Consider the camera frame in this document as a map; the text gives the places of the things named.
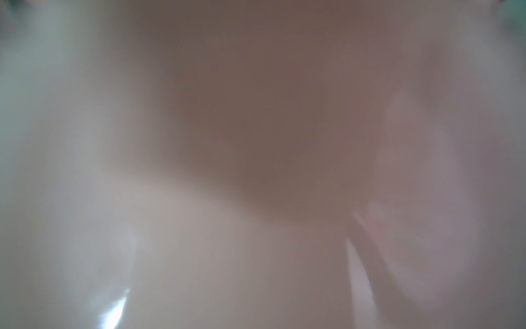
white highlight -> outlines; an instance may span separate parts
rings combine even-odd
[[[98,329],[115,329],[119,325],[120,318],[123,315],[126,300],[128,299],[129,290],[124,293],[124,296],[117,300],[109,308],[109,310],[100,316],[100,324]]]

pink translucent area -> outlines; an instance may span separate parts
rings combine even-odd
[[[476,207],[439,123],[401,91],[385,120],[374,197],[360,217],[408,297],[440,304],[473,264]]]

